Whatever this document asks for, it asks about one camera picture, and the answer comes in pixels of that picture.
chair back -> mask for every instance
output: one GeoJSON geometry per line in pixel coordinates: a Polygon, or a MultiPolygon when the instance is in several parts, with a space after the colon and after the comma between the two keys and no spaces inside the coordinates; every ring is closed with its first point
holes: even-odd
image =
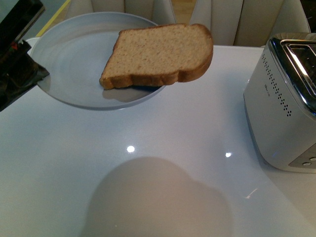
{"type": "Polygon", "coordinates": [[[197,0],[193,23],[217,45],[263,46],[276,33],[310,32],[300,0],[197,0]]]}
{"type": "Polygon", "coordinates": [[[72,0],[66,19],[100,11],[125,12],[159,25],[176,23],[171,0],[72,0]]]}

wooden floor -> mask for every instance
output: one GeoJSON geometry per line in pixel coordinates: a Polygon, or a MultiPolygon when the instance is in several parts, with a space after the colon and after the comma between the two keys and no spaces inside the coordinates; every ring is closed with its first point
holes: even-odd
{"type": "Polygon", "coordinates": [[[189,23],[197,0],[172,0],[177,23],[189,23]]]}
{"type": "MultiPolygon", "coordinates": [[[[189,23],[196,0],[171,0],[173,5],[174,14],[176,16],[177,23],[189,23]]],[[[50,29],[54,25],[62,22],[65,18],[68,10],[69,3],[64,6],[62,11],[56,16],[49,26],[45,30],[50,29]]]]}

toaster vent hole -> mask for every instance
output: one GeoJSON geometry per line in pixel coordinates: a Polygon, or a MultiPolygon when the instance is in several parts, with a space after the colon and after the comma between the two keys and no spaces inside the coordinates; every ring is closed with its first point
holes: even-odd
{"type": "Polygon", "coordinates": [[[283,106],[283,110],[286,112],[286,116],[290,117],[292,114],[292,111],[289,109],[288,104],[285,103],[285,99],[282,98],[282,93],[280,93],[280,88],[277,87],[277,83],[275,82],[276,79],[273,76],[273,73],[271,73],[271,69],[269,68],[269,64],[267,62],[265,54],[262,55],[262,61],[265,66],[267,76],[269,78],[269,81],[272,85],[273,90],[275,91],[277,95],[277,99],[280,101],[280,105],[283,106]]]}

white plate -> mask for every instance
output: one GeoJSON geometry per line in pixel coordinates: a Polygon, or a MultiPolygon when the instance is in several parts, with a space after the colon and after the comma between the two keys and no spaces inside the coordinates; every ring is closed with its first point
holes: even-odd
{"type": "Polygon", "coordinates": [[[64,103],[94,110],[120,109],[151,98],[163,87],[105,91],[99,78],[120,30],[154,25],[145,18],[117,12],[85,14],[56,25],[31,52],[31,57],[50,72],[39,87],[64,103]]]}

black object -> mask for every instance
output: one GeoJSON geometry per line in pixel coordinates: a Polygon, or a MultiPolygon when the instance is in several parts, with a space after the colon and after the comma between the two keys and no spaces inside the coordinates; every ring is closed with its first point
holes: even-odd
{"type": "Polygon", "coordinates": [[[30,45],[19,42],[44,11],[39,0],[19,0],[0,23],[0,111],[49,75],[27,54],[30,45]]]}

